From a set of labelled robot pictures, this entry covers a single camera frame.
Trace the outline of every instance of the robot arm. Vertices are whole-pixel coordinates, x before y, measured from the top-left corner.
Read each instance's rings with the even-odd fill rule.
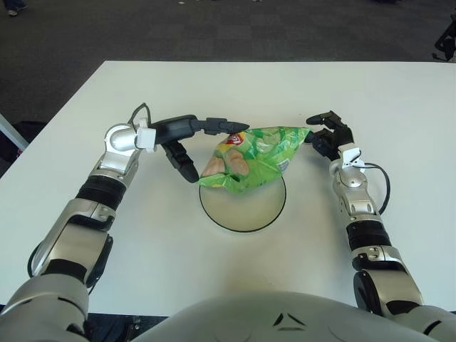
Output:
[[[357,271],[353,280],[356,303],[360,309],[408,326],[439,341],[453,341],[456,317],[440,308],[423,306],[423,299],[399,251],[392,246],[380,210],[368,194],[365,164],[361,150],[353,141],[347,125],[334,112],[313,116],[310,125],[326,125],[311,133],[306,142],[332,160],[330,173],[338,197],[343,225],[348,236],[352,265]]]
[[[147,118],[133,121],[141,109]],[[105,135],[105,152],[87,181],[62,211],[28,263],[31,277],[0,315],[0,341],[87,341],[90,329],[88,288],[103,274],[113,245],[108,234],[115,211],[138,168],[140,153],[162,145],[172,165],[189,182],[198,173],[178,142],[199,130],[206,134],[236,133],[248,125],[226,119],[200,121],[186,115],[151,123],[142,104],[126,124]]]

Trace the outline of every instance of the dark floor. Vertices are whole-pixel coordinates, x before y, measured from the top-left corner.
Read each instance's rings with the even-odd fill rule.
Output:
[[[454,0],[29,0],[0,15],[0,113],[50,120],[107,59],[431,61]]]

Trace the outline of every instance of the chip bag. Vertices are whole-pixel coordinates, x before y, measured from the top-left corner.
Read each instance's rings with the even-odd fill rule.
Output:
[[[217,145],[199,184],[242,193],[282,176],[310,129],[255,128],[231,134]]]

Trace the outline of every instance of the black robotic finger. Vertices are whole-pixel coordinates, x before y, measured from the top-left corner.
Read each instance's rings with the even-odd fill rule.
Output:
[[[204,130],[205,134],[216,135],[219,133],[238,133],[249,128],[245,123],[235,123],[221,118],[207,118],[206,120],[193,120],[195,130]]]
[[[316,133],[309,133],[304,140],[305,143],[311,143],[313,148],[330,160],[336,160],[338,156],[338,147],[341,145],[353,143],[351,129],[342,119],[332,110],[327,113],[312,116],[306,120],[308,125],[325,125],[330,130],[323,129]]]
[[[167,142],[162,146],[172,166],[190,183],[197,182],[200,176],[184,146],[178,141]]]

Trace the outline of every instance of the white table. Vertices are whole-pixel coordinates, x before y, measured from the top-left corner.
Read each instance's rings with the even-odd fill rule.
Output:
[[[0,302],[27,279],[30,252],[85,182],[105,131],[145,101],[153,120],[196,114],[252,127],[303,125],[334,110],[364,160],[390,175],[384,224],[425,303],[455,310],[455,79],[456,66],[444,63],[105,62],[0,179]],[[221,139],[185,141],[198,170]],[[161,148],[142,155],[90,310],[170,315],[212,296],[261,290],[354,304],[328,164],[303,146],[285,174],[280,217],[263,231],[236,234],[205,215],[197,186]],[[383,178],[368,176],[380,204]]]

